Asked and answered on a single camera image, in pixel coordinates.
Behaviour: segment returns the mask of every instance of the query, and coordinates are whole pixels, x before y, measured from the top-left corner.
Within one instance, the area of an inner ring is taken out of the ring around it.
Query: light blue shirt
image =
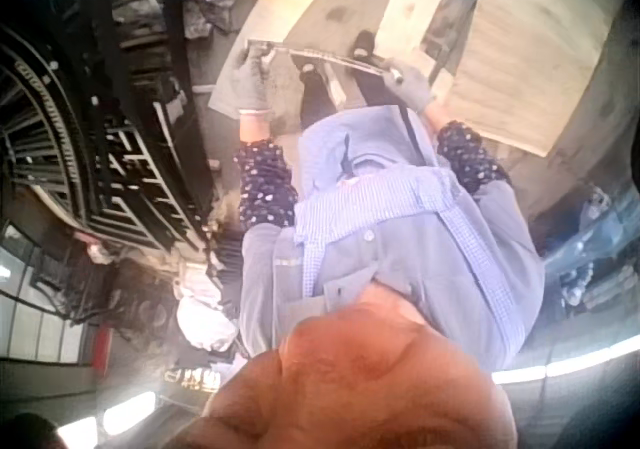
[[[302,136],[307,198],[296,206],[296,227],[261,224],[245,237],[241,330],[250,352],[355,301],[374,277],[488,371],[520,349],[544,271],[513,191],[494,181],[474,200],[441,164],[417,115],[410,118],[429,167],[415,167],[395,107],[340,113]],[[344,182],[345,162],[355,183]]]

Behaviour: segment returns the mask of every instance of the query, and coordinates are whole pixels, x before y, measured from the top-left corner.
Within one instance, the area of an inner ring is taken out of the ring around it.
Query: metal tool
[[[389,71],[382,69],[378,66],[374,66],[373,64],[367,64],[365,62],[356,61],[354,59],[349,59],[348,57],[338,56],[336,54],[331,54],[329,52],[317,51],[315,49],[306,49],[291,46],[288,44],[283,44],[281,42],[272,42],[272,41],[263,41],[258,39],[249,39],[247,41],[248,46],[258,45],[264,47],[265,49],[272,49],[274,51],[286,52],[287,54],[291,54],[294,56],[302,56],[308,57],[311,59],[322,59],[328,62],[333,62],[335,64],[340,64],[342,66],[350,67],[352,69],[356,69],[362,72],[368,72],[369,74],[375,74],[376,76],[383,76],[386,72],[391,72],[394,80],[397,83],[401,83],[403,81],[402,73],[395,68],[391,68]],[[379,58],[377,56],[373,56],[374,59],[377,59],[380,62],[384,62],[384,59]]]

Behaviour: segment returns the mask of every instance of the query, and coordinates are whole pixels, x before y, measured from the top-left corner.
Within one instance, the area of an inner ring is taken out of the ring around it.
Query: gray work glove
[[[402,73],[402,82],[396,82],[391,72],[385,72],[382,76],[384,85],[402,99],[409,109],[422,114],[427,104],[435,99],[429,80],[415,67],[397,59],[387,59],[383,67],[394,68]]]
[[[269,112],[266,81],[268,48],[251,46],[238,54],[233,71],[233,91],[240,114]]]

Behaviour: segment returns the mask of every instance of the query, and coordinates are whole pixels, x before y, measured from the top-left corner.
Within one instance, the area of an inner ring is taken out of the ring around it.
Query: wall
[[[96,413],[90,366],[0,361],[0,422],[34,412],[58,425]]]

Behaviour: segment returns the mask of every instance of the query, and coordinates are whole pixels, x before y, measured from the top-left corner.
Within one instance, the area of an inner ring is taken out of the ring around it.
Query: wooden board
[[[483,136],[546,156],[591,79],[622,0],[478,0],[449,94]]]
[[[211,93],[209,107],[237,119],[238,112],[233,100],[231,76],[233,61],[245,46],[247,39],[263,39],[283,42],[289,31],[313,0],[258,0],[229,52],[227,60]]]
[[[376,34],[376,54],[398,57],[420,47],[440,1],[390,0]]]

